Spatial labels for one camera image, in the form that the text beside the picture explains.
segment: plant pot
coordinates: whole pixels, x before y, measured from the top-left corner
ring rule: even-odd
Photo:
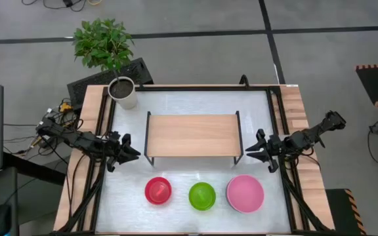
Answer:
[[[108,93],[123,109],[131,109],[138,103],[135,84],[128,77],[121,76],[112,80],[108,87]]]

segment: soil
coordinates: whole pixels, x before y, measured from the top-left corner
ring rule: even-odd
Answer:
[[[115,98],[126,98],[134,89],[133,84],[128,80],[120,80],[110,87],[110,94]]]

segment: orange and black warning tape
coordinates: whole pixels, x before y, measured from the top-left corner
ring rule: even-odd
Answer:
[[[345,189],[345,193],[348,194],[349,201],[351,203],[352,211],[354,211],[355,220],[357,221],[358,228],[360,228],[361,235],[367,235],[366,230],[362,224],[362,220],[360,217],[360,213],[358,213],[357,204],[355,203],[355,199],[352,196],[352,192],[349,189]]]
[[[355,70],[359,70],[359,69],[373,69],[373,68],[378,68],[378,64],[356,66]]]

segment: potted plant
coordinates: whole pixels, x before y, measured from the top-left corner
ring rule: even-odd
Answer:
[[[124,109],[131,109],[137,104],[135,84],[128,77],[119,77],[118,71],[131,61],[129,42],[131,35],[125,32],[123,22],[115,24],[115,19],[82,21],[83,29],[74,33],[75,59],[82,56],[83,66],[100,66],[101,70],[111,70],[115,79],[108,86],[109,95]]]

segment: floor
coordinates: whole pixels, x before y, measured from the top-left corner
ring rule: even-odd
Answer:
[[[50,7],[63,4],[45,2]],[[311,125],[326,111],[338,111],[346,129],[325,134],[326,148],[317,148],[325,187],[351,189],[367,233],[378,235],[378,165],[366,143],[378,108],[354,71],[356,65],[378,64],[378,1],[103,0],[86,4],[81,12],[46,9],[43,0],[29,6],[21,0],[0,1],[6,123],[35,124],[47,108],[68,97],[66,84],[98,72],[74,62],[68,39],[82,20],[98,17],[124,21],[137,38],[135,57],[143,57],[157,84],[237,83],[246,74],[251,83],[298,84]],[[32,128],[4,129],[6,139],[31,134]],[[371,137],[371,148],[378,159],[378,136]],[[63,147],[60,153],[67,156],[69,149]],[[54,156],[33,160],[57,162]],[[36,189],[40,195],[31,197]],[[28,222],[22,224],[21,235],[49,232],[60,187],[35,182],[19,194],[23,222]]]

